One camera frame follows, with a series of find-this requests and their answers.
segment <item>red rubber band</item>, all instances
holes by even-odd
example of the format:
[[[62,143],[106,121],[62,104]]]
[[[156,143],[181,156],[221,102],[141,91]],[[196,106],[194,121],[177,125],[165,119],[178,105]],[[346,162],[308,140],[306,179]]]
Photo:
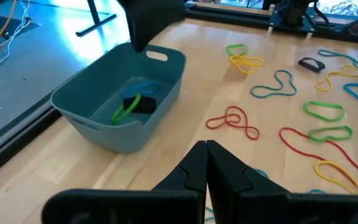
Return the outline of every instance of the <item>red rubber band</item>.
[[[238,125],[240,122],[241,122],[241,116],[238,115],[237,113],[228,113],[230,109],[237,109],[239,110],[245,117],[245,125],[242,126],[242,125]],[[230,117],[235,117],[237,118],[236,120],[229,120]],[[210,126],[208,123],[211,122],[211,121],[218,121],[220,119],[224,119],[224,121],[221,123],[221,124],[218,124],[217,126]],[[251,139],[251,140],[257,140],[260,136],[260,133],[259,133],[259,130],[253,126],[248,126],[248,117],[247,117],[247,114],[246,112],[241,109],[240,107],[238,106],[229,106],[228,108],[226,108],[226,112],[223,116],[220,116],[220,117],[217,117],[217,118],[211,118],[209,120],[206,121],[205,125],[208,129],[217,129],[217,128],[220,128],[221,126],[223,125],[229,125],[233,128],[241,128],[241,129],[244,129],[244,131],[246,132],[246,136]],[[256,132],[256,137],[252,137],[249,135],[249,129],[253,130]]]
[[[280,132],[279,132],[278,135],[280,136],[281,141],[283,141],[284,144],[286,144],[290,149],[292,149],[292,150],[295,151],[296,153],[301,154],[301,155],[303,155],[303,156],[313,157],[313,158],[319,159],[319,160],[321,160],[321,161],[326,161],[326,159],[324,159],[323,157],[320,157],[320,156],[317,156],[317,155],[314,155],[314,154],[308,154],[308,153],[305,153],[305,152],[302,152],[302,151],[299,151],[299,150],[295,149],[293,146],[291,146],[291,145],[287,142],[287,140],[284,139],[283,134],[282,134],[284,130],[293,131],[293,132],[297,133],[298,135],[303,136],[304,138],[307,138],[307,139],[310,139],[310,137],[307,136],[307,135],[305,135],[305,134],[303,134],[303,133],[301,133],[301,132],[299,132],[299,131],[297,131],[297,130],[295,130],[295,129],[293,129],[293,128],[282,128],[282,129],[280,130]],[[344,154],[344,156],[346,157],[346,159],[347,159],[356,169],[358,169],[358,165],[352,160],[352,158],[346,153],[346,151],[345,151],[341,146],[337,145],[335,142],[330,141],[330,140],[326,140],[325,142],[328,143],[328,144],[331,144],[331,145],[335,146],[337,149],[339,149],[339,150]]]

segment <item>plastic bin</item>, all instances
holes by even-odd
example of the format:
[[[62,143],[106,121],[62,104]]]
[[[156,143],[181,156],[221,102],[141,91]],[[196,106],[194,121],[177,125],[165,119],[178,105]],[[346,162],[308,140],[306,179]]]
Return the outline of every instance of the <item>plastic bin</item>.
[[[147,51],[168,59],[150,58]],[[186,57],[177,50],[148,45],[135,53],[131,43],[121,44],[58,87],[51,95],[52,105],[86,139],[117,152],[136,152],[178,98],[185,63]],[[156,111],[131,113],[122,123],[112,124],[122,92],[149,81],[158,85],[150,95],[157,101]]]

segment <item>floor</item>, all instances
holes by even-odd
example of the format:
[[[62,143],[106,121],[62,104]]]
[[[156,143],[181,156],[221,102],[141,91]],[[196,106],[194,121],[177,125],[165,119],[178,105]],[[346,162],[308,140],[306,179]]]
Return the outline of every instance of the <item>floor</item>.
[[[129,40],[120,5],[106,0],[96,4],[101,18],[109,12],[118,17],[84,37],[77,37],[76,31],[93,23],[85,0],[32,2],[29,16],[40,27],[18,36],[11,45],[11,56],[0,66],[0,129],[106,51]],[[11,0],[0,3],[0,16],[9,15],[11,5]],[[14,18],[21,16],[22,9],[17,6]]]

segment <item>black rubber band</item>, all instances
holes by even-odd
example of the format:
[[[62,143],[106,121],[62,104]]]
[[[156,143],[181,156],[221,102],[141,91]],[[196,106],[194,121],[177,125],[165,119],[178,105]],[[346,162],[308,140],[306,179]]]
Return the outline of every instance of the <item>black rubber band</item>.
[[[305,62],[305,60],[314,60],[317,63],[318,67],[315,67],[314,65],[311,65],[307,62]],[[304,66],[305,68],[308,68],[316,73],[319,73],[320,71],[322,71],[324,68],[326,68],[326,65],[323,62],[320,62],[319,60],[316,60],[314,58],[310,58],[310,57],[304,57],[303,59],[301,59],[298,62],[299,65]]]

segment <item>wooden tabletop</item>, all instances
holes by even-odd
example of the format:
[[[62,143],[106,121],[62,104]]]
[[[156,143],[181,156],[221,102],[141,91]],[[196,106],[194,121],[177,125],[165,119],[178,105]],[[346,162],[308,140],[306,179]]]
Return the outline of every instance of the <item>wooden tabletop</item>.
[[[65,118],[59,119],[0,168],[0,223],[40,223],[46,200],[65,189],[151,189],[197,140],[207,139],[216,140],[246,164],[266,171],[270,179],[292,192],[322,189],[348,194],[340,186],[319,178],[313,169],[317,160],[295,154],[281,142],[278,132],[282,127],[307,133],[325,126],[349,125],[354,130],[352,139],[338,144],[358,163],[358,101],[342,89],[343,84],[358,82],[358,78],[332,77],[334,90],[330,92],[318,91],[314,86],[328,71],[350,64],[343,58],[320,57],[317,50],[333,50],[358,59],[358,44],[305,40],[274,31],[266,34],[266,30],[192,19],[163,31],[152,44],[182,51],[187,64],[179,99],[145,147],[133,154],[118,154],[87,141]],[[227,45],[239,43],[248,46],[248,56],[264,59],[264,65],[250,75],[239,72],[226,53]],[[303,57],[317,58],[327,68],[319,75],[301,68],[298,61]],[[258,99],[250,94],[255,85],[277,87],[273,73],[279,69],[292,73],[298,89],[295,96]],[[291,92],[288,76],[279,77],[285,84],[283,91]],[[302,110],[303,103],[311,100],[340,104],[346,115],[333,124],[320,121]],[[240,129],[206,128],[207,119],[221,116],[230,105],[245,110],[249,124],[260,130],[258,140],[248,139]],[[336,113],[313,109],[328,116]],[[299,150],[340,164],[358,180],[358,170],[335,147],[291,132],[286,132],[285,137]],[[321,170],[355,189],[333,168],[322,166]]]

